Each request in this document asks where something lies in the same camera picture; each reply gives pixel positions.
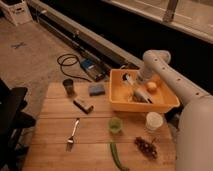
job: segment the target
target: gray floor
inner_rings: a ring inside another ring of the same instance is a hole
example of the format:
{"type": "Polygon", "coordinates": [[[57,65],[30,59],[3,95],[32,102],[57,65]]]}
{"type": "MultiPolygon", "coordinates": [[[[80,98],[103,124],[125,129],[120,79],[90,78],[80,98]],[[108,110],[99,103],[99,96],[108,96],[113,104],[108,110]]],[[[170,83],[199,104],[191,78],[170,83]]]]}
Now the gray floor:
{"type": "MultiPolygon", "coordinates": [[[[37,119],[48,84],[53,81],[62,82],[67,78],[60,72],[57,57],[65,53],[78,53],[36,22],[15,27],[0,18],[0,42],[0,77],[10,88],[28,88],[26,100],[29,104],[25,112],[37,119]],[[15,49],[13,45],[21,42],[24,45],[15,49]]],[[[66,72],[88,78],[79,65],[69,67],[66,72]]],[[[172,125],[170,128],[175,140],[176,129],[172,125]]],[[[30,144],[33,129],[26,132],[30,134],[26,134],[22,142],[30,144]]]]}

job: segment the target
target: small cup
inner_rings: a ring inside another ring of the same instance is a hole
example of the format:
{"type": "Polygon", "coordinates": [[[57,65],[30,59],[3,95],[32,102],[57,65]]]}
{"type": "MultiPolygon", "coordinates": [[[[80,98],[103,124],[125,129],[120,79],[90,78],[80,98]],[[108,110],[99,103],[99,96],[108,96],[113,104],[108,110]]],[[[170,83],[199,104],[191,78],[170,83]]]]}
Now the small cup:
{"type": "Polygon", "coordinates": [[[112,117],[108,123],[109,130],[113,134],[117,134],[121,131],[122,128],[122,120],[118,117],[112,117]]]}
{"type": "Polygon", "coordinates": [[[146,128],[149,132],[154,132],[163,125],[163,117],[157,112],[149,112],[146,115],[146,128]]]}
{"type": "Polygon", "coordinates": [[[63,86],[64,86],[68,96],[71,96],[71,95],[74,94],[74,87],[73,87],[73,80],[72,79],[64,80],[63,86]]]}

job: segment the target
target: white cup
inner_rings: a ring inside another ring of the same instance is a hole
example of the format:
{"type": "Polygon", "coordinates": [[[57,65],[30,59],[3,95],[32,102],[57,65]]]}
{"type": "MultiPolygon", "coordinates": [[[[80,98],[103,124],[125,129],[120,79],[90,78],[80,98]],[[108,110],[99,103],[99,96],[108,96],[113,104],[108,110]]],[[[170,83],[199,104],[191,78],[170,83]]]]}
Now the white cup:
{"type": "Polygon", "coordinates": [[[149,112],[146,115],[146,128],[153,132],[163,125],[163,117],[157,112],[149,112]]]}

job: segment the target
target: black cable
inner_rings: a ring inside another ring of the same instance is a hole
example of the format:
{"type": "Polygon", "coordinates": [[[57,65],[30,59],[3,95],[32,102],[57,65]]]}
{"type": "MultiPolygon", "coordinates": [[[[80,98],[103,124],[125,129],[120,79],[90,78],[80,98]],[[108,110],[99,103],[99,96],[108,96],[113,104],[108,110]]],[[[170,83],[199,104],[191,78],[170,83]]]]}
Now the black cable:
{"type": "Polygon", "coordinates": [[[75,64],[77,64],[77,63],[80,64],[80,61],[79,61],[79,58],[78,58],[77,55],[71,54],[71,53],[63,54],[63,55],[61,55],[61,56],[59,56],[59,57],[57,58],[57,63],[60,65],[60,70],[61,70],[61,72],[62,72],[64,75],[66,75],[66,76],[68,76],[68,77],[71,77],[71,78],[78,78],[78,79],[86,80],[86,81],[88,81],[88,82],[92,82],[91,80],[89,80],[89,79],[87,79],[87,78],[84,78],[84,77],[69,75],[69,74],[67,74],[67,73],[63,70],[63,67],[73,66],[73,65],[75,65],[75,64]],[[65,64],[65,62],[66,62],[67,60],[69,60],[69,59],[75,59],[75,61],[74,61],[73,63],[71,63],[71,64],[65,64]]]}

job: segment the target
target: wooden table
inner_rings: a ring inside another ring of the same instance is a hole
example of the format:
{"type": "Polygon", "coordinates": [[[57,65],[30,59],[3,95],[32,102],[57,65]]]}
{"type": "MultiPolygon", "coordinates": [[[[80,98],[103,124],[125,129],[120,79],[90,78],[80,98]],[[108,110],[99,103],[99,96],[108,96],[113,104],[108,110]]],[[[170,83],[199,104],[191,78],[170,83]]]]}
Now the wooden table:
{"type": "Polygon", "coordinates": [[[78,97],[94,105],[90,114],[84,114],[73,103],[61,83],[51,83],[34,136],[27,154],[24,171],[118,171],[109,147],[115,141],[121,163],[131,171],[174,171],[175,146],[166,123],[155,133],[145,129],[145,113],[114,112],[108,101],[108,83],[103,83],[106,95],[90,97],[90,83],[74,83],[78,97]],[[122,132],[113,135],[108,131],[112,116],[123,120],[122,132]],[[75,134],[75,145],[66,151],[66,141],[74,122],[80,117],[75,134]],[[146,158],[134,144],[141,136],[157,147],[157,160],[146,158]]]}

